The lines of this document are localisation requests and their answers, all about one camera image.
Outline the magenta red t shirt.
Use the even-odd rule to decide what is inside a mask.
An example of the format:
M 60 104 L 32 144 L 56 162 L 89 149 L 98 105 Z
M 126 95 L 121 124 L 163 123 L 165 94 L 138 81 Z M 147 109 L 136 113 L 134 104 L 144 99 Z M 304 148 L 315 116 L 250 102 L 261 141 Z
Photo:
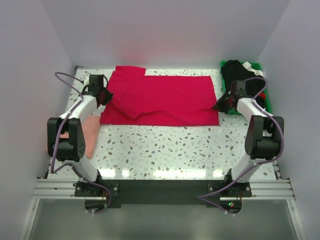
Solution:
M 210 76 L 147 75 L 145 68 L 118 65 L 107 89 L 113 96 L 101 113 L 102 125 L 219 125 Z

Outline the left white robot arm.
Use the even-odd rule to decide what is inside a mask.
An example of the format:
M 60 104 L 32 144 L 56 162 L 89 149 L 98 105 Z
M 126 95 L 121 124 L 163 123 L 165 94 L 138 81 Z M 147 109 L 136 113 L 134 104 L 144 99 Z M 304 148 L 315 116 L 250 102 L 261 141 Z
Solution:
M 82 91 L 69 85 L 77 94 L 75 103 L 59 117 L 47 121 L 47 152 L 51 157 L 50 173 L 56 174 L 64 167 L 70 167 L 78 176 L 75 188 L 81 192 L 99 196 L 107 188 L 98 169 L 86 157 L 86 143 L 83 124 L 91 113 L 100 106 L 106 106 L 113 94 L 108 91 L 105 75 L 90 74 Z

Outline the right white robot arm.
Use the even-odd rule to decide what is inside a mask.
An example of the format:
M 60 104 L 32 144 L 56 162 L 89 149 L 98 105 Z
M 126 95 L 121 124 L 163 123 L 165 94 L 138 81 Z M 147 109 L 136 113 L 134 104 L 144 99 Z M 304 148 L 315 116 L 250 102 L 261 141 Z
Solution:
M 264 82 L 264 86 L 255 96 L 247 91 L 247 82 L 253 80 Z M 224 192 L 227 196 L 235 196 L 260 166 L 276 161 L 283 153 L 284 119 L 267 112 L 256 101 L 266 87 L 267 82 L 262 77 L 234 80 L 230 90 L 212 107 L 214 111 L 221 113 L 227 113 L 230 109 L 236 110 L 248 121 L 244 141 L 245 154 L 224 176 L 223 187 L 215 191 L 215 194 Z

